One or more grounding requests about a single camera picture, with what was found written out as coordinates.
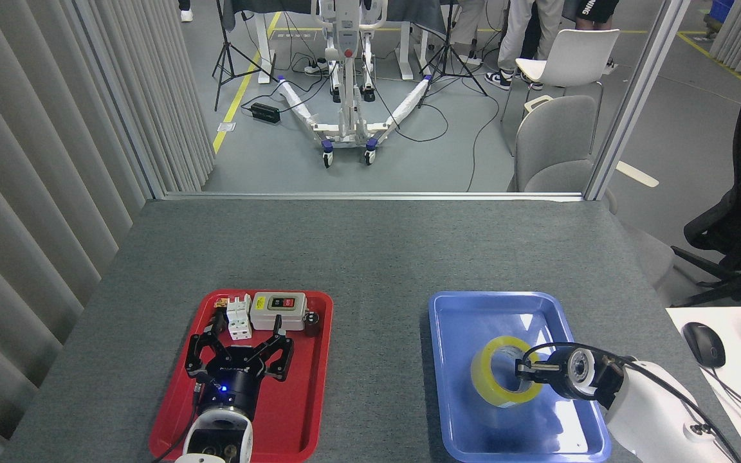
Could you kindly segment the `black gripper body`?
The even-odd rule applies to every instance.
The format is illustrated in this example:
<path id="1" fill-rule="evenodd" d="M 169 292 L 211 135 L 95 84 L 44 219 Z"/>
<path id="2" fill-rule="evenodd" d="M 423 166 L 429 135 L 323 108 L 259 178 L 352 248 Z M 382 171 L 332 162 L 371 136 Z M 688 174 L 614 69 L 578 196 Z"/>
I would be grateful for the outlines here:
<path id="1" fill-rule="evenodd" d="M 232 406 L 254 419 L 265 369 L 265 361 L 253 349 L 227 349 L 225 355 L 215 356 L 206 371 L 218 385 L 203 387 L 199 412 Z"/>
<path id="2" fill-rule="evenodd" d="M 554 392 L 561 397 L 568 397 L 567 389 L 567 358 L 569 357 L 568 348 L 556 349 L 547 359 L 534 361 L 535 382 L 548 384 Z"/>

